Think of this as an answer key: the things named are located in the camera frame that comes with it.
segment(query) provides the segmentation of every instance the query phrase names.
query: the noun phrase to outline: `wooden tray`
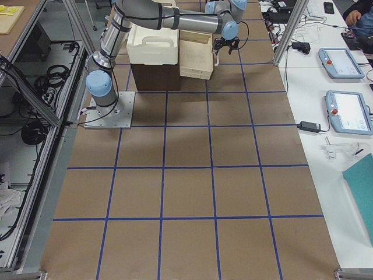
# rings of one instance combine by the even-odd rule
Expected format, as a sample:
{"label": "wooden tray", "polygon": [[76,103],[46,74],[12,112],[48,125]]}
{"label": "wooden tray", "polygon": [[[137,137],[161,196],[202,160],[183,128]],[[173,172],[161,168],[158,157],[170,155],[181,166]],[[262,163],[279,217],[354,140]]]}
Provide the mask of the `wooden tray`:
{"label": "wooden tray", "polygon": [[[6,15],[0,15],[0,34],[1,35],[7,35],[12,30],[13,26],[16,24],[18,18],[24,11],[24,6],[15,6],[18,8],[17,12],[13,14],[13,16],[6,16]],[[6,9],[3,10],[0,13],[8,13],[7,6]]]}

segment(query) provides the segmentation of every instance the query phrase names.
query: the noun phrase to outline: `wooden crate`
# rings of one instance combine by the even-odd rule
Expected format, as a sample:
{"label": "wooden crate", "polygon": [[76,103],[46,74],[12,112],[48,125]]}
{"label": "wooden crate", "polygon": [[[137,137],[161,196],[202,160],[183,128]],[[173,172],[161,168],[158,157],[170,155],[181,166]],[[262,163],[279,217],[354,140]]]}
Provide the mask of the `wooden crate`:
{"label": "wooden crate", "polygon": [[180,30],[180,76],[209,80],[214,67],[212,35]]}

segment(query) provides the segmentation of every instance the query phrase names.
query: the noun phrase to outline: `white table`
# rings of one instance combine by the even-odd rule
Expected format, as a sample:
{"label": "white table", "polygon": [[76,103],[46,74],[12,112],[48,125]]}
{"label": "white table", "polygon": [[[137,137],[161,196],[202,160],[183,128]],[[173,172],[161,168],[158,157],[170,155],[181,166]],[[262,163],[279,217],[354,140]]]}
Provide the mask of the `white table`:
{"label": "white table", "polygon": [[[321,0],[309,0],[312,1],[312,5],[317,5],[320,11],[323,11],[323,2]],[[267,10],[268,6],[262,6],[262,12]],[[288,68],[323,68],[321,61],[318,57],[318,51],[320,48],[347,48],[342,36],[340,35],[344,32],[344,28],[347,28],[341,14],[334,5],[334,14],[325,14],[322,12],[320,16],[324,16],[327,20],[324,22],[327,25],[336,25],[339,27],[332,27],[321,24],[317,21],[307,20],[299,24],[299,27],[293,33],[292,39],[309,43],[311,46],[311,51],[309,54],[305,55],[302,52],[290,48],[285,53],[280,61],[279,67],[285,67],[286,57],[287,57],[287,67]],[[282,31],[286,28],[286,25],[280,25]],[[352,51],[355,60],[358,63],[367,63],[367,59],[362,51]]]}
{"label": "white table", "polygon": [[[284,80],[284,69],[280,69],[280,72]],[[360,83],[338,82],[331,79],[324,69],[318,68],[290,68],[287,70],[287,79],[288,99],[297,123],[320,123],[323,130],[327,129],[323,97],[328,90],[360,92],[366,104],[373,107],[373,92],[366,79],[360,80]],[[326,136],[331,144],[365,142],[373,149],[373,137],[340,134],[334,132],[333,128],[323,134],[299,133],[340,266],[373,268],[373,248],[348,185],[342,177],[342,171],[355,164],[357,159],[348,159],[342,153],[337,153],[335,159],[328,159],[321,149],[321,145],[326,144]]]}

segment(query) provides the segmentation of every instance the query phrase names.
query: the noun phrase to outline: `wire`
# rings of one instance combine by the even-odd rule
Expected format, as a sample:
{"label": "wire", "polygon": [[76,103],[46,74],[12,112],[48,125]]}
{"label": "wire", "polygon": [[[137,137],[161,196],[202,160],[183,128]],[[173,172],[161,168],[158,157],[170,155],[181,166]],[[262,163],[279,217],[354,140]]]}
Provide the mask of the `wire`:
{"label": "wire", "polygon": [[14,134],[17,134],[18,132],[20,132],[22,130],[23,126],[16,130],[15,132],[12,132],[12,133],[9,133],[9,134],[0,134],[0,136],[11,136],[11,135],[14,135]]}
{"label": "wire", "polygon": [[17,106],[14,106],[13,111],[6,115],[0,115],[0,118],[9,118],[15,111],[17,110]]}
{"label": "wire", "polygon": [[368,105],[365,105],[367,108],[368,108],[368,111],[369,111],[369,116],[373,116],[372,112],[371,112],[371,108],[368,106]]}
{"label": "wire", "polygon": [[[47,69],[46,75],[38,77],[34,83],[35,88],[37,89],[39,95],[43,98],[43,100],[47,104],[51,104],[52,102],[54,102],[52,108],[56,110],[58,108],[59,98],[61,97],[63,86],[71,75],[72,68],[76,62],[76,57],[80,57],[79,56],[80,45],[76,41],[52,41],[52,43],[53,44],[70,43],[69,51],[76,49],[70,68],[62,64],[56,64],[56,65],[50,66]],[[51,99],[50,99],[51,93],[50,92],[48,93],[48,90],[50,88],[54,89],[54,94],[52,95]]]}
{"label": "wire", "polygon": [[205,14],[205,13],[181,13],[180,15],[171,15],[171,16],[160,16],[160,17],[137,17],[137,16],[127,16],[124,14],[123,18],[126,19],[137,19],[137,20],[160,20],[160,19],[171,19],[179,16],[218,16],[216,13]]}
{"label": "wire", "polygon": [[240,22],[240,23],[243,23],[244,25],[246,25],[246,28],[247,28],[247,37],[246,37],[246,40],[245,40],[245,42],[243,43],[243,45],[240,46],[240,47],[238,48],[238,50],[242,49],[242,48],[246,45],[247,41],[249,40],[249,34],[250,34],[250,29],[249,29],[248,24],[245,23],[245,22]]}
{"label": "wire", "polygon": [[110,62],[110,68],[111,68],[111,70],[112,70],[112,75],[113,75],[113,77],[114,77],[115,85],[116,85],[116,87],[117,87],[117,100],[115,101],[114,106],[111,108],[111,110],[110,110],[107,114],[105,114],[105,115],[103,115],[103,116],[101,116],[101,117],[99,117],[99,118],[95,118],[94,120],[91,120],[91,121],[79,122],[79,123],[78,123],[78,126],[80,126],[80,125],[82,125],[82,124],[92,123],[93,121],[98,121],[98,120],[100,120],[100,119],[102,119],[102,118],[108,116],[109,114],[111,114],[111,113],[114,111],[114,109],[116,108],[116,106],[117,106],[117,104],[118,104],[118,101],[119,101],[119,87],[118,87],[117,78],[115,77],[114,69],[113,69],[113,67],[112,67],[112,65],[111,65],[111,62]]}
{"label": "wire", "polygon": [[281,34],[281,26],[278,24],[278,25],[273,26],[273,28],[275,28],[275,27],[279,28],[279,30],[276,32],[276,36],[278,38],[280,36],[280,34]]}
{"label": "wire", "polygon": [[339,26],[339,25],[331,25],[331,24],[327,24],[327,23],[324,23],[324,22],[309,22],[309,23],[304,23],[303,25],[314,25],[314,24],[320,24],[320,25],[326,25],[326,26],[331,26],[331,27],[334,27],[334,28],[343,28],[343,29],[348,29],[346,27],[343,27],[343,26]]}
{"label": "wire", "polygon": [[327,119],[328,119],[328,130],[321,130],[321,129],[320,129],[321,132],[328,132],[328,131],[330,130],[330,118],[329,118],[329,112],[327,112],[327,113],[328,113],[328,116],[327,116]]}
{"label": "wire", "polygon": [[0,71],[6,73],[7,75],[11,76],[12,79],[17,83],[17,87],[18,89],[20,90],[20,87],[19,87],[19,84],[18,84],[18,81],[15,79],[15,77],[9,73],[9,71],[6,69],[12,69],[14,72],[16,72],[19,77],[21,78],[21,80],[23,81],[23,83],[25,84],[25,86],[27,86],[30,91],[32,91],[33,93],[37,93],[36,90],[32,87],[32,85],[29,83],[29,81],[26,79],[26,76],[23,74],[23,72],[18,69],[17,67],[15,67],[6,57],[4,57],[3,55],[0,54],[0,63],[3,63],[5,64],[5,67],[2,68],[0,67]]}
{"label": "wire", "polygon": [[96,108],[97,108],[96,106],[85,107],[85,108],[81,109],[80,115],[83,115],[85,112],[90,111],[90,110],[94,110]]}
{"label": "wire", "polygon": [[287,94],[287,92],[288,92],[288,90],[289,90],[289,83],[288,83],[288,81],[287,81],[287,57],[288,57],[288,53],[289,53],[289,48],[290,48],[291,46],[287,46],[287,49],[286,49],[286,60],[285,60],[285,81],[286,81],[286,94]]}
{"label": "wire", "polygon": [[366,77],[367,77],[367,79],[369,80],[369,81],[371,81],[371,82],[373,82],[373,80],[371,79],[371,78],[369,78],[368,77],[368,74],[370,73],[370,72],[372,72],[373,71],[373,69],[370,69],[365,75],[366,75]]}
{"label": "wire", "polygon": [[70,26],[71,26],[72,37],[74,38],[74,41],[76,41],[76,40],[75,40],[74,28],[72,27],[71,18],[70,18],[70,15],[69,15],[69,12],[68,12],[68,11],[67,11],[67,14],[68,14],[68,18],[69,18],[69,22],[70,22]]}
{"label": "wire", "polygon": [[[45,146],[45,140],[43,141],[43,144],[42,144],[42,146],[40,148],[40,151],[44,148],[44,146]],[[29,193],[29,191],[30,191],[30,189],[32,187],[32,184],[34,182],[34,178],[35,178],[35,174],[36,174],[36,168],[37,168],[37,166],[38,166],[38,164],[40,162],[41,153],[39,153],[39,154],[36,153],[36,154],[37,154],[37,157],[36,157],[36,160],[35,160],[35,165],[34,165],[32,173],[31,173],[31,178],[30,178],[30,181],[29,181],[29,183],[27,185],[27,188],[24,190],[25,195],[24,195],[24,197],[22,199],[21,206],[18,207],[17,218],[16,218],[14,224],[9,227],[9,230],[6,233],[0,235],[0,242],[3,241],[3,240],[5,240],[5,239],[7,239],[14,232],[14,230],[17,228],[17,224],[18,224],[18,221],[19,221],[19,219],[21,217],[22,210],[24,208],[24,205],[26,204],[26,200],[27,200],[26,197],[27,197],[27,195],[28,195],[28,193]]]}

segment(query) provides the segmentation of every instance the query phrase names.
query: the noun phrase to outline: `metal mounting plate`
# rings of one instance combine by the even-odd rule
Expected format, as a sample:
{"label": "metal mounting plate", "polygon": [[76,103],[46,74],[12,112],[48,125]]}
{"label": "metal mounting plate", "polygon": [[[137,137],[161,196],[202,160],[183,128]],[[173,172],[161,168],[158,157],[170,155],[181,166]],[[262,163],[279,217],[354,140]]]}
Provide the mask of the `metal mounting plate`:
{"label": "metal mounting plate", "polygon": [[[135,92],[119,92],[119,101],[122,103],[123,110],[113,117],[104,117],[97,121],[93,121],[100,118],[96,110],[88,111],[86,121],[92,121],[84,124],[87,129],[108,129],[108,128],[131,128],[133,103],[135,102]],[[89,106],[96,106],[93,98]]]}

